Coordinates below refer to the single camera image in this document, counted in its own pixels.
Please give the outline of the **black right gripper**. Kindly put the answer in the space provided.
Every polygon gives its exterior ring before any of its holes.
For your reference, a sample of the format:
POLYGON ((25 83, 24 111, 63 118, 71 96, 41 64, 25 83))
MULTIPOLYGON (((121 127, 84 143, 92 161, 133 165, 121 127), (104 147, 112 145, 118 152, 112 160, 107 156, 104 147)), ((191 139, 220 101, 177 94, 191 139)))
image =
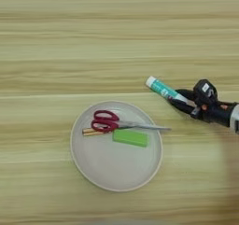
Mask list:
MULTIPOLYGON (((179 94, 188 100, 194 100, 194 91, 179 89, 179 94)), ((181 100, 169 99, 169 103, 181 112, 191 115, 196 120, 208 123, 215 122, 228 128, 239 125, 239 104, 216 102, 211 105, 191 106, 181 100)))

